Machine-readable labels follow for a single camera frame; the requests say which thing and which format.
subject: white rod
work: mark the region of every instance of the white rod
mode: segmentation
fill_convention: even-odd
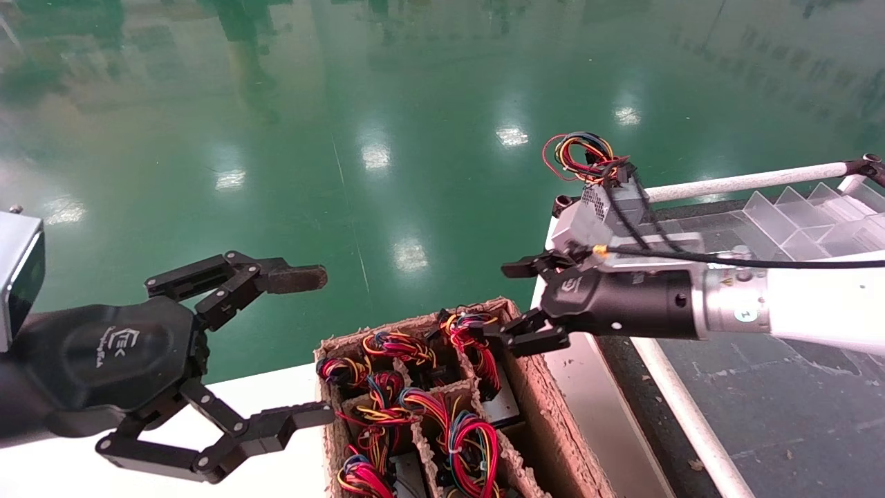
[[[845,175],[848,168],[843,162],[831,162],[817,166],[794,167],[767,173],[754,173],[752,175],[731,176],[728,178],[716,178],[692,183],[678,183],[663,187],[646,189],[650,202],[664,202],[680,198],[693,198],[711,194],[723,194],[736,191],[748,191],[773,187],[785,183],[810,182],[835,178]]]
[[[743,480],[735,463],[726,453],[716,433],[707,423],[704,414],[695,404],[688,389],[667,360],[664,351],[655,339],[632,338],[636,352],[643,359],[649,374],[664,395],[673,416],[685,431],[691,446],[719,489],[722,498],[752,498],[753,492]]]

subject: cardboard box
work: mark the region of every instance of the cardboard box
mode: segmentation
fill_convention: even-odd
[[[505,298],[450,311],[491,313],[503,323],[519,315],[513,302]],[[356,359],[362,354],[360,342],[366,335],[382,330],[398,330],[423,338],[436,326],[436,313],[389,323],[349,336],[324,340],[314,356],[317,361],[343,356]],[[448,403],[453,403],[455,399],[463,400],[459,405],[461,408],[467,408],[464,403],[469,400],[472,411],[488,420],[480,403],[473,366],[459,351],[450,348],[449,353],[447,361],[457,364],[460,380],[436,387],[430,392],[441,393]],[[525,498],[615,498],[599,461],[587,447],[543,357],[514,358],[505,354],[503,367],[519,405],[522,421],[498,431],[498,482],[516,488]],[[404,374],[407,385],[411,383],[409,372],[402,362],[394,360],[390,368]],[[367,400],[364,395],[345,400],[339,389],[319,378],[318,384],[320,398],[331,403],[334,409],[352,407]],[[435,439],[434,427],[422,422],[412,424],[412,444],[419,453],[424,476],[429,483],[428,496],[445,498],[443,489],[435,485],[439,469],[432,461],[434,450],[429,442]],[[351,443],[351,432],[351,428],[341,419],[324,428],[329,498],[350,498],[350,494],[338,485],[336,475],[350,455],[347,446]]]

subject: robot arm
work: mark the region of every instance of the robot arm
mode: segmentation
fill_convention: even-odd
[[[209,356],[207,331],[217,331],[264,292],[323,287],[323,267],[230,252],[147,279],[149,298],[140,304],[29,314],[44,258],[30,244],[42,241],[42,225],[33,220],[0,214],[0,229],[26,228],[15,232],[21,244],[9,244],[11,238],[0,245],[20,249],[7,258],[14,259],[7,265],[12,270],[0,275],[8,339],[0,354],[0,448],[113,430],[96,451],[117,466],[214,484],[251,456],[281,451],[295,430],[334,419],[325,403],[243,418],[200,380]],[[195,311],[180,303],[206,292]],[[138,440],[187,404],[222,430],[218,442],[196,451]]]
[[[504,265],[547,282],[539,307],[483,334],[517,356],[569,346],[570,332],[702,339],[767,333],[885,354],[877,303],[885,268],[779,269],[624,259],[594,264],[588,249],[547,251]]]

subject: black wire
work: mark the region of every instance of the black wire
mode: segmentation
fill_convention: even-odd
[[[610,163],[605,169],[603,169],[602,173],[603,190],[605,191],[605,196],[609,199],[609,207],[614,210],[614,213],[618,216],[618,220],[624,225],[624,228],[627,229],[627,233],[630,234],[630,237],[632,237],[642,249],[648,251],[650,250],[649,244],[645,242],[643,236],[639,234],[639,230],[633,226],[633,223],[627,220],[624,212],[620,210],[620,206],[618,206],[618,203],[614,200],[614,196],[612,195],[612,179],[609,177],[613,167],[614,163]]]
[[[655,228],[655,231],[660,235],[661,239],[664,240],[664,243],[667,244],[667,247],[673,250],[674,253],[684,253],[685,250],[679,247],[664,231],[664,228],[661,227],[660,222],[658,221],[658,217],[655,215],[654,210],[651,209],[651,203],[649,202],[649,198],[645,196],[645,189],[643,188],[643,183],[639,181],[639,175],[636,173],[635,168],[632,172],[633,181],[636,184],[636,190],[639,192],[639,201],[643,204],[643,209],[646,213],[649,214],[649,221],[651,222],[651,226]]]
[[[670,260],[698,261],[702,263],[719,263],[734,267],[748,268],[791,268],[791,269],[858,269],[885,268],[885,260],[881,261],[762,261],[762,260],[731,260],[711,254],[669,253],[664,251],[647,251],[629,247],[608,247],[609,253],[644,256],[647,258],[667,258]]]

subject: screw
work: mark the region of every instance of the screw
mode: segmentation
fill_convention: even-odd
[[[748,260],[752,255],[750,248],[743,244],[733,247],[731,253],[736,260]]]

